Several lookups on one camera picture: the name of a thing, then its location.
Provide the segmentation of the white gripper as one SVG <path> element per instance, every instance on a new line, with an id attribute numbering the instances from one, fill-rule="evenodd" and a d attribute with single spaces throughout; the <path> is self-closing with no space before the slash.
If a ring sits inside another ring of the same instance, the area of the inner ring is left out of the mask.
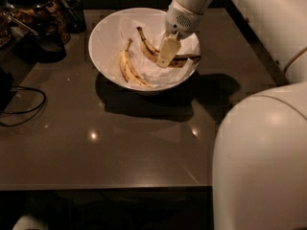
<path id="1" fill-rule="evenodd" d="M 166 68 L 176 56 L 180 40 L 192 35 L 203 15 L 201 0 L 172 0 L 165 17 L 167 34 L 161 41 L 156 65 Z"/>

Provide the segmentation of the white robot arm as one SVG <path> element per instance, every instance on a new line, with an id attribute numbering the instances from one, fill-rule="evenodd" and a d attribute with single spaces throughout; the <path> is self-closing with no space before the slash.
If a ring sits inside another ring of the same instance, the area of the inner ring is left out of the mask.
<path id="1" fill-rule="evenodd" d="M 172 0 L 170 39 L 194 33 L 212 0 Z M 307 230 L 307 0 L 231 0 L 287 85 L 256 93 L 224 117 L 212 164 L 214 230 Z"/>

